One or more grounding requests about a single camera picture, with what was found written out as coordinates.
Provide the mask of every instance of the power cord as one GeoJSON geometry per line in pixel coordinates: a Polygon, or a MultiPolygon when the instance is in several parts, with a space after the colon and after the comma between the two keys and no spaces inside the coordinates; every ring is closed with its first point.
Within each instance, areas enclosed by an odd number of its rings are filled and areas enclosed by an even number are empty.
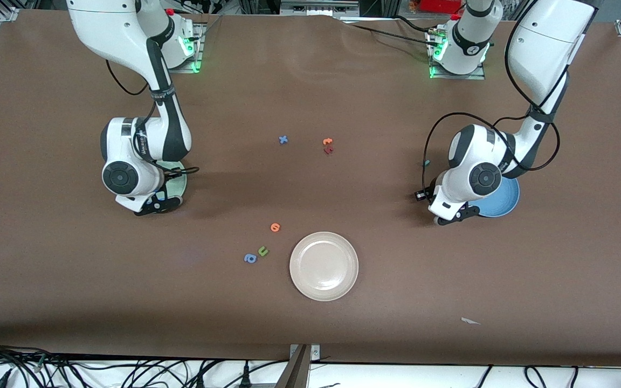
{"type": "Polygon", "coordinates": [[[239,384],[239,388],[251,388],[251,376],[249,376],[249,361],[246,360],[246,364],[244,364],[244,374],[241,376],[241,383],[239,384]]]}
{"type": "Polygon", "coordinates": [[[543,386],[543,388],[547,388],[547,386],[545,386],[545,381],[543,380],[543,376],[540,376],[540,372],[538,371],[538,369],[535,368],[535,366],[526,366],[524,368],[524,377],[527,379],[528,383],[533,387],[533,388],[540,388],[539,386],[533,384],[533,381],[530,380],[530,377],[528,377],[528,371],[534,371],[535,375],[538,376],[538,380],[540,380],[540,385],[543,386]]]}
{"type": "Polygon", "coordinates": [[[432,29],[433,27],[427,27],[427,29],[424,29],[423,27],[419,27],[416,24],[413,24],[411,22],[411,20],[407,19],[406,17],[403,17],[402,15],[394,15],[392,16],[392,19],[399,19],[402,22],[405,22],[409,27],[411,27],[414,30],[420,31],[420,32],[428,32],[429,29],[432,29]]]}
{"type": "Polygon", "coordinates": [[[399,39],[404,39],[406,41],[414,41],[414,42],[426,44],[428,46],[437,46],[438,45],[438,44],[436,44],[436,42],[432,42],[432,41],[424,41],[424,40],[421,40],[421,39],[414,39],[414,38],[410,38],[410,37],[405,37],[404,35],[392,34],[392,32],[375,30],[375,29],[371,29],[370,27],[364,27],[363,25],[356,25],[356,24],[352,24],[352,25],[354,27],[356,27],[357,29],[362,29],[362,30],[366,30],[366,31],[370,31],[370,32],[377,32],[378,34],[387,35],[389,37],[395,37],[395,38],[399,38],[399,39]]]}
{"type": "MultiPolygon", "coordinates": [[[[260,366],[256,366],[255,368],[251,369],[251,370],[249,371],[249,373],[254,373],[254,372],[255,372],[255,371],[257,371],[258,369],[263,369],[263,368],[265,368],[266,366],[270,366],[270,365],[272,365],[272,364],[286,363],[287,361],[288,361],[288,359],[279,359],[278,361],[270,361],[269,363],[262,364],[262,365],[260,365],[260,366]]],[[[234,380],[230,381],[227,385],[222,386],[222,388],[229,388],[229,386],[232,386],[232,385],[236,384],[236,381],[241,380],[243,377],[244,377],[244,376],[243,376],[243,375],[241,375],[241,376],[239,376],[239,377],[235,378],[234,380]]]]}
{"type": "Polygon", "coordinates": [[[179,388],[192,388],[192,380],[189,380],[188,378],[188,368],[185,368],[185,375],[187,376],[185,380],[187,380],[188,386],[187,383],[182,380],[182,377],[178,376],[172,370],[170,370],[175,368],[176,366],[179,366],[180,364],[185,364],[186,361],[188,361],[188,359],[181,359],[180,361],[176,361],[175,363],[167,366],[162,365],[162,363],[165,362],[164,360],[157,361],[155,363],[153,359],[152,361],[150,359],[148,361],[138,361],[135,364],[89,366],[86,364],[70,361],[66,355],[53,354],[40,348],[11,347],[0,345],[0,365],[8,364],[14,366],[20,371],[20,375],[24,379],[26,387],[30,386],[29,378],[32,378],[36,383],[37,388],[50,388],[50,386],[55,386],[52,378],[57,374],[59,374],[64,380],[64,384],[62,385],[80,385],[82,386],[82,388],[92,388],[88,383],[86,383],[79,369],[106,370],[113,368],[133,368],[133,371],[131,371],[131,373],[128,374],[126,380],[124,380],[122,384],[123,387],[128,386],[138,388],[135,386],[135,383],[140,380],[141,376],[145,375],[152,369],[158,368],[161,369],[161,371],[153,376],[153,378],[148,380],[145,385],[142,385],[142,388],[155,385],[165,385],[165,382],[163,381],[154,381],[156,378],[164,375],[165,373],[170,374],[175,379],[175,381],[180,384],[179,388]],[[56,369],[50,371],[49,366],[52,366],[56,369]],[[37,378],[36,374],[39,374],[42,377],[42,381],[37,378]],[[75,378],[78,383],[72,383],[72,378],[75,378]]]}
{"type": "Polygon", "coordinates": [[[123,90],[123,91],[124,91],[124,92],[126,92],[127,94],[129,94],[129,95],[131,95],[131,96],[137,96],[137,95],[140,95],[141,93],[143,93],[143,91],[145,91],[145,90],[146,90],[146,88],[148,88],[148,81],[145,81],[145,85],[143,85],[143,88],[142,88],[140,91],[138,91],[138,92],[136,92],[136,93],[133,93],[133,92],[128,91],[128,89],[124,88],[124,86],[123,86],[123,85],[121,85],[121,82],[119,82],[118,78],[116,78],[116,75],[114,75],[114,72],[112,71],[112,67],[111,67],[111,65],[109,64],[108,59],[105,59],[104,61],[105,61],[105,62],[106,62],[106,64],[107,64],[107,70],[109,70],[109,74],[111,74],[111,75],[112,75],[112,78],[114,79],[114,81],[116,81],[116,84],[117,84],[117,85],[119,85],[119,88],[121,88],[121,90],[123,90]]]}
{"type": "Polygon", "coordinates": [[[488,369],[486,369],[485,373],[483,373],[483,377],[481,377],[481,381],[478,382],[478,385],[476,385],[476,388],[483,388],[483,383],[485,383],[485,379],[488,377],[488,373],[490,373],[492,369],[493,369],[493,364],[488,365],[488,369]]]}

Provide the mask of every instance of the blue plate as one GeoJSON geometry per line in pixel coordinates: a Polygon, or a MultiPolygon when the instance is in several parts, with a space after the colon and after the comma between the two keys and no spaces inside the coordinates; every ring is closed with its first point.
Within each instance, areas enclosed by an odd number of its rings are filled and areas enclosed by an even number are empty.
{"type": "Polygon", "coordinates": [[[503,177],[500,187],[490,196],[468,204],[478,206],[483,217],[502,217],[509,214],[519,202],[519,182],[517,179],[507,179],[503,177]]]}

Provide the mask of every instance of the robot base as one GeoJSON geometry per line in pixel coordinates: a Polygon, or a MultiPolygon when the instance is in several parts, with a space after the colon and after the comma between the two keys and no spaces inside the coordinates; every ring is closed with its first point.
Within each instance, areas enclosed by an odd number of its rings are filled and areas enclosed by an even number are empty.
{"type": "Polygon", "coordinates": [[[431,78],[446,78],[446,79],[485,79],[485,71],[483,71],[483,64],[478,65],[473,73],[470,74],[453,74],[446,71],[439,62],[433,59],[432,55],[428,58],[431,78]]]}
{"type": "Polygon", "coordinates": [[[428,46],[428,62],[430,67],[431,78],[446,78],[446,79],[485,79],[485,71],[483,70],[483,63],[478,64],[475,71],[469,74],[454,74],[450,73],[442,65],[436,61],[433,57],[436,55],[436,51],[443,50],[442,46],[445,44],[446,31],[444,24],[439,24],[435,29],[430,29],[425,33],[426,41],[435,42],[438,46],[428,46]]]}
{"type": "MultiPolygon", "coordinates": [[[[166,169],[184,169],[180,162],[158,162],[159,165],[166,169]]],[[[145,216],[152,213],[167,213],[181,206],[183,203],[182,195],[187,185],[187,176],[181,175],[169,179],[155,194],[146,201],[141,211],[135,211],[136,216],[145,216]]]]}
{"type": "Polygon", "coordinates": [[[188,57],[182,64],[175,68],[169,69],[169,73],[200,73],[200,65],[203,61],[203,50],[205,49],[205,32],[208,29],[207,23],[193,23],[188,24],[187,36],[193,37],[192,42],[184,44],[185,50],[193,51],[193,55],[188,57]]]}

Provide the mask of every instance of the black cable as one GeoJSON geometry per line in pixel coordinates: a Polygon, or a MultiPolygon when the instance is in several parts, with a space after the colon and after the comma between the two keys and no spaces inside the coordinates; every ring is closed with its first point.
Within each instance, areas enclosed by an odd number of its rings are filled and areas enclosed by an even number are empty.
{"type": "Polygon", "coordinates": [[[121,85],[121,82],[119,82],[118,78],[116,78],[116,75],[114,75],[114,72],[112,71],[112,67],[109,64],[109,61],[107,59],[105,59],[104,61],[107,64],[107,69],[109,70],[109,74],[111,74],[112,78],[114,79],[114,81],[116,81],[116,85],[119,85],[119,88],[121,88],[121,90],[123,90],[124,92],[128,93],[131,96],[137,96],[137,95],[140,95],[141,93],[143,93],[143,91],[145,91],[146,88],[148,88],[148,81],[146,81],[145,85],[143,85],[143,88],[140,91],[138,91],[137,93],[133,93],[133,92],[128,91],[128,89],[124,88],[124,86],[121,85]]]}
{"type": "Polygon", "coordinates": [[[493,364],[488,365],[488,369],[486,369],[485,373],[483,373],[483,377],[481,377],[481,381],[480,383],[478,383],[478,385],[476,385],[476,388],[483,387],[483,383],[485,383],[485,379],[488,377],[488,373],[490,373],[492,369],[493,369],[493,364]]]}
{"type": "Polygon", "coordinates": [[[143,121],[141,121],[140,124],[136,125],[136,131],[133,134],[133,150],[136,152],[136,154],[138,154],[141,159],[143,159],[145,162],[148,162],[149,164],[154,165],[155,167],[157,167],[158,169],[167,172],[167,176],[170,178],[174,178],[174,177],[180,177],[181,175],[188,175],[188,174],[194,174],[195,172],[200,171],[200,167],[188,167],[187,169],[167,169],[166,167],[163,167],[162,165],[159,165],[157,163],[157,161],[155,160],[151,160],[150,159],[150,155],[148,154],[148,157],[143,156],[140,151],[138,150],[138,147],[136,145],[136,140],[138,139],[138,129],[139,128],[143,128],[145,127],[145,123],[146,121],[148,121],[149,118],[152,117],[153,113],[155,112],[155,106],[157,106],[156,103],[153,102],[153,107],[150,109],[150,113],[148,113],[148,116],[143,119],[143,121]]]}
{"type": "Polygon", "coordinates": [[[146,370],[142,371],[141,374],[136,378],[136,373],[138,373],[138,370],[140,368],[145,368],[145,366],[150,363],[150,359],[148,359],[147,361],[143,361],[143,363],[141,363],[140,361],[136,361],[135,367],[133,368],[133,371],[131,371],[131,373],[129,373],[128,375],[126,375],[126,378],[123,379],[123,383],[121,383],[121,388],[126,388],[126,383],[128,383],[128,379],[131,380],[131,383],[128,385],[129,387],[133,386],[133,384],[135,383],[135,381],[140,378],[140,376],[143,376],[143,374],[145,374],[148,370],[150,370],[151,366],[157,366],[158,364],[160,364],[162,361],[158,361],[157,363],[149,366],[146,370]]]}
{"type": "Polygon", "coordinates": [[[539,386],[533,384],[533,381],[530,380],[530,377],[528,377],[528,371],[532,370],[535,372],[535,374],[538,376],[538,379],[540,380],[540,384],[543,386],[543,388],[547,388],[547,386],[545,386],[545,381],[543,380],[543,376],[540,376],[540,372],[538,371],[538,369],[535,368],[535,366],[526,366],[524,368],[524,377],[527,378],[528,383],[533,387],[533,388],[540,388],[539,386]]]}
{"type": "Polygon", "coordinates": [[[251,371],[249,370],[249,361],[246,360],[246,364],[244,364],[244,374],[241,376],[241,383],[239,383],[239,388],[251,388],[253,385],[251,383],[251,371]]]}
{"type": "Polygon", "coordinates": [[[185,364],[186,360],[182,359],[181,361],[176,361],[175,363],[171,364],[170,366],[165,366],[164,369],[162,369],[162,371],[160,371],[160,373],[157,373],[156,375],[154,375],[152,378],[150,378],[150,380],[148,380],[145,383],[145,386],[150,385],[150,383],[153,382],[153,380],[155,380],[156,378],[160,377],[161,375],[165,374],[165,373],[170,373],[172,375],[172,377],[178,381],[182,386],[185,385],[185,383],[182,381],[182,379],[178,378],[174,373],[172,373],[172,371],[170,371],[169,369],[174,368],[175,366],[179,365],[179,364],[185,364]]]}
{"type": "Polygon", "coordinates": [[[364,27],[363,25],[356,25],[356,24],[352,24],[352,25],[354,27],[356,27],[357,29],[367,30],[367,31],[371,31],[371,32],[377,32],[378,34],[387,35],[389,37],[395,37],[395,38],[404,39],[404,40],[407,40],[407,41],[419,42],[419,43],[422,43],[422,44],[426,44],[428,46],[437,46],[438,45],[438,44],[436,44],[436,42],[433,42],[433,41],[424,41],[424,40],[421,40],[421,39],[414,39],[414,38],[410,38],[410,37],[405,37],[403,35],[392,34],[392,32],[386,32],[386,31],[381,31],[381,30],[370,29],[369,27],[364,27]]]}
{"type": "Polygon", "coordinates": [[[165,383],[164,381],[155,381],[154,383],[150,383],[150,384],[145,384],[143,386],[137,386],[136,388],[148,388],[149,386],[155,386],[158,384],[163,384],[164,388],[169,388],[169,385],[167,383],[165,383]]]}
{"type": "Polygon", "coordinates": [[[576,378],[579,377],[579,366],[572,366],[572,368],[574,368],[574,375],[571,378],[571,383],[569,383],[569,388],[574,388],[576,378]]]}
{"type": "Polygon", "coordinates": [[[18,359],[15,359],[15,357],[12,357],[10,354],[7,354],[7,353],[2,352],[2,351],[0,351],[0,356],[2,356],[3,358],[8,359],[9,361],[11,361],[14,364],[14,366],[20,371],[20,374],[22,374],[22,376],[24,378],[24,381],[25,381],[25,388],[30,388],[30,384],[27,381],[27,376],[24,373],[24,369],[25,369],[25,371],[27,371],[28,374],[30,374],[32,379],[35,380],[35,383],[37,384],[38,388],[44,388],[44,385],[42,385],[42,383],[40,382],[39,378],[37,378],[37,376],[35,376],[35,374],[32,373],[30,368],[28,368],[25,363],[22,363],[18,359]]]}
{"type": "Polygon", "coordinates": [[[519,117],[509,117],[509,116],[506,116],[506,117],[501,117],[501,118],[498,118],[498,119],[497,119],[497,120],[493,123],[493,126],[498,126],[498,123],[499,123],[500,121],[503,121],[503,120],[524,120],[524,119],[525,119],[525,118],[527,118],[527,117],[528,117],[528,114],[527,114],[527,115],[523,115],[523,116],[519,116],[519,117]]]}
{"type": "Polygon", "coordinates": [[[420,31],[420,32],[428,32],[429,29],[424,29],[423,27],[419,27],[416,24],[413,24],[410,20],[408,20],[406,17],[403,17],[402,15],[394,15],[392,16],[392,19],[399,19],[402,22],[405,22],[407,25],[409,25],[409,27],[411,27],[414,30],[420,31]]]}
{"type": "MultiPolygon", "coordinates": [[[[288,359],[280,359],[279,361],[270,361],[269,363],[262,364],[261,366],[256,366],[255,368],[251,369],[249,371],[249,373],[254,373],[258,369],[265,368],[266,366],[270,366],[272,364],[279,364],[279,363],[286,363],[286,362],[288,362],[288,359]]],[[[241,380],[242,377],[244,377],[244,375],[241,375],[241,376],[235,378],[234,380],[230,381],[227,385],[222,386],[222,388],[229,388],[229,386],[234,385],[236,383],[236,381],[241,380]]]]}
{"type": "Polygon", "coordinates": [[[212,369],[213,366],[219,363],[222,363],[223,361],[224,359],[215,359],[214,361],[212,361],[212,363],[207,364],[204,368],[198,371],[198,373],[193,378],[191,378],[190,380],[187,380],[185,384],[183,385],[183,387],[192,388],[197,383],[198,379],[203,378],[203,376],[205,376],[205,373],[207,373],[210,369],[212,369]]]}

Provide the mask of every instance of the white plate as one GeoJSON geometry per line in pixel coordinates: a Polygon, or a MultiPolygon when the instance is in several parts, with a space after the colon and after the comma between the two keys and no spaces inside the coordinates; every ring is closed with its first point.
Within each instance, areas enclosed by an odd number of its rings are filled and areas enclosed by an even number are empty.
{"type": "Polygon", "coordinates": [[[305,236],[289,261],[296,288],[310,299],[329,302],[351,290],[358,277],[358,256],[346,238],[332,232],[305,236]]]}

